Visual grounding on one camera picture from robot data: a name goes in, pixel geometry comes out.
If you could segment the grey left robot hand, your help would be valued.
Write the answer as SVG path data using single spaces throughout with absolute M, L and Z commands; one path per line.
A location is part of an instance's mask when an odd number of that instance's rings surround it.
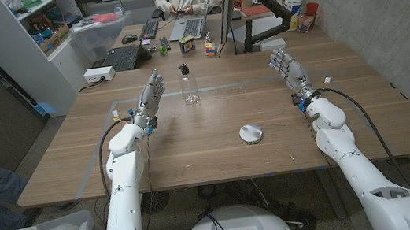
M 158 73 L 157 69 L 154 69 L 137 100 L 132 124 L 140 128 L 146 127 L 148 121 L 157 114 L 164 89 L 163 76 Z

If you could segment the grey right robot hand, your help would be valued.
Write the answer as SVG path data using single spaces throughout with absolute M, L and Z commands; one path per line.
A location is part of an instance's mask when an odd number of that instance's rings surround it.
M 305 111 L 318 96 L 318 90 L 313 87 L 308 78 L 308 72 L 285 50 L 273 50 L 270 57 L 269 66 L 281 75 L 288 88 L 294 93 L 293 104 Z

